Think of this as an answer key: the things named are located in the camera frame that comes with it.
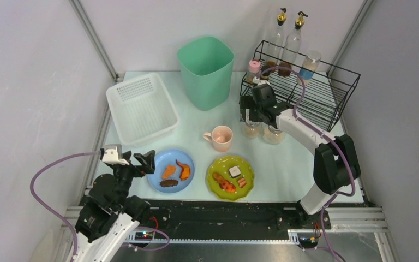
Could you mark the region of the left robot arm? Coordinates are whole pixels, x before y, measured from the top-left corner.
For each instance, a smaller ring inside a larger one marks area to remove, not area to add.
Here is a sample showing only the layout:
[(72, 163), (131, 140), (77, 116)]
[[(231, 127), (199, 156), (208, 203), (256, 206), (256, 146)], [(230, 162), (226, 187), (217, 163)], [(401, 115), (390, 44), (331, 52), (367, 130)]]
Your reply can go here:
[(120, 153), (113, 146), (102, 148), (99, 159), (112, 173), (97, 177), (81, 200), (72, 261), (110, 261), (127, 236), (149, 218), (149, 202), (129, 190), (134, 178), (155, 172), (155, 151)]

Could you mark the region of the glass jar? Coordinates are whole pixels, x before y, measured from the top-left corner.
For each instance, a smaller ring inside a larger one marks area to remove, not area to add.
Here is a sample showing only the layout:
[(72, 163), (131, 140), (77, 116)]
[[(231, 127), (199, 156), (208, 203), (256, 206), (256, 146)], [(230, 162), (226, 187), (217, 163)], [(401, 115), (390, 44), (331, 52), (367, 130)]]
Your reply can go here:
[(242, 125), (242, 133), (250, 138), (256, 138), (261, 134), (262, 125), (260, 122), (253, 122), (249, 119), (249, 114), (245, 116), (244, 124)]
[(283, 141), (284, 132), (271, 125), (267, 125), (264, 128), (263, 139), (269, 144), (277, 145)]

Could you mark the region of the pink-lid spice shaker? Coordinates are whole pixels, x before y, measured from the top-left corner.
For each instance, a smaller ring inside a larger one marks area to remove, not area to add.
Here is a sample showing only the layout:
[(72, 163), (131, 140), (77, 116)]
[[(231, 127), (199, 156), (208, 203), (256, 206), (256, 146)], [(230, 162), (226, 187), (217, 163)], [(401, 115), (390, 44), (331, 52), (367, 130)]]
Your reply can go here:
[(257, 59), (252, 59), (248, 63), (248, 69), (246, 72), (245, 81), (249, 84), (253, 83), (253, 79), (256, 77), (258, 72), (260, 71), (261, 63)]

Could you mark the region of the clear bottle blue label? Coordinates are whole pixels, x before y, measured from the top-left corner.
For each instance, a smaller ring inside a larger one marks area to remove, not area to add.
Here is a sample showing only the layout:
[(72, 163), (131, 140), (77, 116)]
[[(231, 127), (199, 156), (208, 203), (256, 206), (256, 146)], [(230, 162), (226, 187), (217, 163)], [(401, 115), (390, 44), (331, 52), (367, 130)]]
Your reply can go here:
[(303, 63), (299, 71), (299, 77), (297, 77), (297, 83), (302, 84), (301, 79), (305, 85), (308, 85), (311, 81), (314, 72), (320, 64), (322, 55), (319, 51), (310, 50), (306, 53)]

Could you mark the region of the small black-lid spice jar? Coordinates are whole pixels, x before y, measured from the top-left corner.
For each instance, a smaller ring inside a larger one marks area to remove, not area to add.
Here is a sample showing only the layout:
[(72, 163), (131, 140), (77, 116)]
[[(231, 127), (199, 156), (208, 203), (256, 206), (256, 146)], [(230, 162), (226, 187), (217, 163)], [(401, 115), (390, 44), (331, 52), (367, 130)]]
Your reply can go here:
[(263, 80), (263, 81), (268, 81), (269, 80), (270, 74), (271, 74), (270, 68), (271, 68), (271, 66), (269, 66), (269, 65), (263, 65), (261, 67), (260, 80)]

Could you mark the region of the glass oil bottle gold spout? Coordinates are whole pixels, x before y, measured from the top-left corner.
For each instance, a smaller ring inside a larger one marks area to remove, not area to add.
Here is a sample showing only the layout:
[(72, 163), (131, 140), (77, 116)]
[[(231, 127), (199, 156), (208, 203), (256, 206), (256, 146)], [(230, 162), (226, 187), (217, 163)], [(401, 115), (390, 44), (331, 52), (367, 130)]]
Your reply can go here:
[(280, 8), (280, 13), (276, 18), (275, 27), (268, 33), (268, 45), (264, 49), (265, 65), (269, 68), (277, 65), (278, 57), (282, 50), (282, 43), (284, 40), (283, 24), (286, 21), (286, 8)]

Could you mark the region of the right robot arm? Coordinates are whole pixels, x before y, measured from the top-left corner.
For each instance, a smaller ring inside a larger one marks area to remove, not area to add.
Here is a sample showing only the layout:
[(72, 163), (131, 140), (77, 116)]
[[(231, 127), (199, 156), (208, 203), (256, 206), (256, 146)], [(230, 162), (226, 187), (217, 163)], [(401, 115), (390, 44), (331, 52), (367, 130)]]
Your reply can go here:
[(295, 206), (295, 222), (304, 224), (337, 197), (356, 194), (355, 179), (361, 175), (353, 139), (335, 136), (303, 117), (299, 103), (278, 102), (269, 84), (260, 84), (251, 95), (240, 96), (240, 114), (255, 123), (264, 123), (289, 134), (314, 157), (314, 183)]

